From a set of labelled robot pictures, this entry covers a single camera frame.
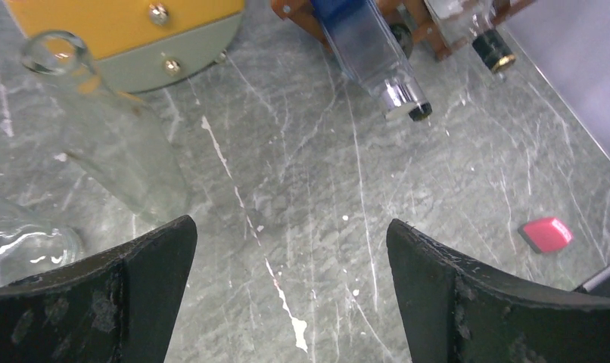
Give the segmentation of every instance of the wooden rack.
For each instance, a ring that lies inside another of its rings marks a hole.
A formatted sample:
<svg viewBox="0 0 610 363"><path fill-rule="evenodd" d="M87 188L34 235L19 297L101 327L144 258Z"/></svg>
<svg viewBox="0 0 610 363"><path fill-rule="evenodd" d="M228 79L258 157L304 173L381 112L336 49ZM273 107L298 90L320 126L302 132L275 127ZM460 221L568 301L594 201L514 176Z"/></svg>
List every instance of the wooden rack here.
<svg viewBox="0 0 610 363"><path fill-rule="evenodd" d="M496 16L492 23L496 26L520 10L532 4L535 0L493 0ZM378 8L384 17L394 12L401 4L418 25L412 32L412 43L416 44L427 40L439 61L450 56L452 51L447 47L441 37L437 24L425 6L423 0L377 0ZM329 51L329 44L325 39L319 22L313 15L313 7L310 0L271 0L272 9L281 18L288 18L301 28L305 29L311 36L318 39Z"/></svg>

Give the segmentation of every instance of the marble countertop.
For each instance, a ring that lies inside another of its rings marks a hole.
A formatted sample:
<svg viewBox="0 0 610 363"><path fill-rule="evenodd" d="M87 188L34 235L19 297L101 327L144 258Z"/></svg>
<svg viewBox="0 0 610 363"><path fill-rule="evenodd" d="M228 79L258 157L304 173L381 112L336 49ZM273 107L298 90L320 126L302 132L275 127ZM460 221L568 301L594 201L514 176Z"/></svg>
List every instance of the marble countertop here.
<svg viewBox="0 0 610 363"><path fill-rule="evenodd" d="M22 41L0 4L0 194L75 228L87 253L150 230L62 157L57 108L17 62ZM167 361L409 361L392 218L562 289L609 264L610 162L510 43L505 82L471 49L436 63L417 47L434 114L386 122L319 44L252 0L225 64L144 94L198 193ZM544 216L576 237L560 253L537 255L515 232Z"/></svg>

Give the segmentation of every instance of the metal screw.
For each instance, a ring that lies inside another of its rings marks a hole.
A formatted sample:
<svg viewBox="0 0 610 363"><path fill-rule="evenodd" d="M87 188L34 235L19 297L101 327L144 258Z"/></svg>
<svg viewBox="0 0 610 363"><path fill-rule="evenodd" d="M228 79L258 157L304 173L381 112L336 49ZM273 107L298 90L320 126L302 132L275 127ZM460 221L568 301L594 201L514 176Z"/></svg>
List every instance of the metal screw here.
<svg viewBox="0 0 610 363"><path fill-rule="evenodd" d="M220 54L213 60L214 63L222 64L227 61L227 51L221 51Z"/></svg>
<svg viewBox="0 0 610 363"><path fill-rule="evenodd" d="M160 2L149 5L149 20L156 25L164 25L169 21L169 11Z"/></svg>
<svg viewBox="0 0 610 363"><path fill-rule="evenodd" d="M163 68L165 73L171 77L178 76L182 70L180 63L173 58L166 59L163 63Z"/></svg>

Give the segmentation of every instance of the white wall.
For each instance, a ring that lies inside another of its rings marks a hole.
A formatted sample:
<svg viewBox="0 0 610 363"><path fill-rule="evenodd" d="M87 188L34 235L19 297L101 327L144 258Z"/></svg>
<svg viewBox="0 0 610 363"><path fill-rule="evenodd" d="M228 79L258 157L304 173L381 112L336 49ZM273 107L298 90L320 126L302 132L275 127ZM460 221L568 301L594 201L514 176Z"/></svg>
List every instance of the white wall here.
<svg viewBox="0 0 610 363"><path fill-rule="evenodd" d="M610 0L539 0L507 27L610 157Z"/></svg>

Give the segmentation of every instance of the small glass bottle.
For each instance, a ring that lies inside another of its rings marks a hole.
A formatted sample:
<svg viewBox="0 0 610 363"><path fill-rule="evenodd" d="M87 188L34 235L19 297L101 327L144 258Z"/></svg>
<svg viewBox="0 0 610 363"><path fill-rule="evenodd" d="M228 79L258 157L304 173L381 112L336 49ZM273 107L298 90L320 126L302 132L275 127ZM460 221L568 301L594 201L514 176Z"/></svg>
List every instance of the small glass bottle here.
<svg viewBox="0 0 610 363"><path fill-rule="evenodd" d="M432 113L414 70L373 0L312 0L343 71L377 98L386 119Z"/></svg>
<svg viewBox="0 0 610 363"><path fill-rule="evenodd" d="M512 66L516 56L494 29L493 0L425 0L443 40L452 49L471 43L492 73Z"/></svg>
<svg viewBox="0 0 610 363"><path fill-rule="evenodd" d="M187 213L190 193L160 119L139 98L109 89L85 43L48 31L23 47L22 64L64 111L64 153L152 224Z"/></svg>
<svg viewBox="0 0 610 363"><path fill-rule="evenodd" d="M0 198L0 287L82 257L76 232Z"/></svg>

